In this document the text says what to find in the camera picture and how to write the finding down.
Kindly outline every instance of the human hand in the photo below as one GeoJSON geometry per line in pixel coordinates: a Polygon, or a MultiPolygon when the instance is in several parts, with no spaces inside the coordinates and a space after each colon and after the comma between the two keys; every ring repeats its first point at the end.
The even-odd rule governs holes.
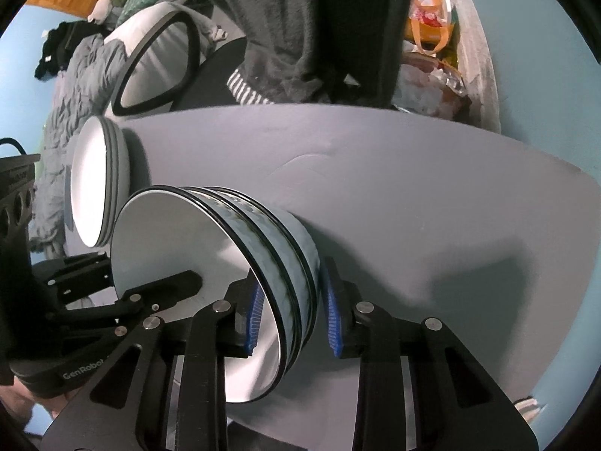
{"type": "Polygon", "coordinates": [[[40,404],[55,419],[77,392],[78,390],[72,390],[52,399],[41,399],[15,378],[11,387],[0,387],[0,400],[13,417],[26,424],[31,419],[31,410],[35,404],[40,404]]]}

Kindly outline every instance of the blue wall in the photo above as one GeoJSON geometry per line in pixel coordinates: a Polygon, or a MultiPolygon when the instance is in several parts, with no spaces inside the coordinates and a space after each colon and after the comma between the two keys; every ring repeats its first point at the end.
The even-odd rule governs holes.
{"type": "MultiPolygon", "coordinates": [[[[601,183],[601,66],[570,17],[556,0],[473,1],[495,66],[503,134],[601,183]]],[[[599,369],[599,314],[601,251],[578,317],[532,391],[545,406],[533,423],[540,449],[566,424],[599,369]]]]}
{"type": "MultiPolygon", "coordinates": [[[[41,82],[34,78],[46,41],[41,34],[73,20],[79,18],[25,5],[0,38],[0,136],[17,139],[28,153],[36,152],[40,145],[54,92],[54,79],[41,82]]],[[[13,154],[10,146],[0,148],[0,157],[13,154]]]]}

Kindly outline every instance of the gray blanket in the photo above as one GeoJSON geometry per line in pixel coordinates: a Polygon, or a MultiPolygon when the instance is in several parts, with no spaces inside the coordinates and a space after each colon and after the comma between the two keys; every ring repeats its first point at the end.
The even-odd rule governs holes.
{"type": "Polygon", "coordinates": [[[127,60],[125,45],[92,35],[81,41],[64,76],[64,95],[44,126],[42,172],[35,181],[29,249],[47,259],[64,256],[64,188],[67,144],[92,115],[102,115],[127,60]]]}

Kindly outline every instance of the circular holes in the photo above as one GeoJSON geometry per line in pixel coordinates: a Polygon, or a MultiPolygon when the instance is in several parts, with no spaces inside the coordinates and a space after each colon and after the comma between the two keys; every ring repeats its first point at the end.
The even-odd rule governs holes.
{"type": "Polygon", "coordinates": [[[8,227],[10,227],[8,212],[6,209],[2,209],[2,212],[0,212],[0,238],[8,236],[8,227]]]}
{"type": "Polygon", "coordinates": [[[21,221],[21,217],[23,216],[23,199],[21,198],[21,194],[18,193],[14,197],[13,216],[14,222],[18,225],[21,221]]]}
{"type": "Polygon", "coordinates": [[[27,190],[25,194],[25,208],[29,210],[31,208],[31,190],[27,190]]]}

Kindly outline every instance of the orange bag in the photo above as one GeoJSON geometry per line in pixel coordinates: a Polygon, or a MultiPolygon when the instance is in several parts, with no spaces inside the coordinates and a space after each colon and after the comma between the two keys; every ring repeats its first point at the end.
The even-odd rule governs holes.
{"type": "Polygon", "coordinates": [[[420,53],[433,56],[449,43],[454,26],[444,0],[412,0],[405,38],[415,42],[420,53]],[[427,51],[422,42],[434,44],[435,48],[427,51]]]}

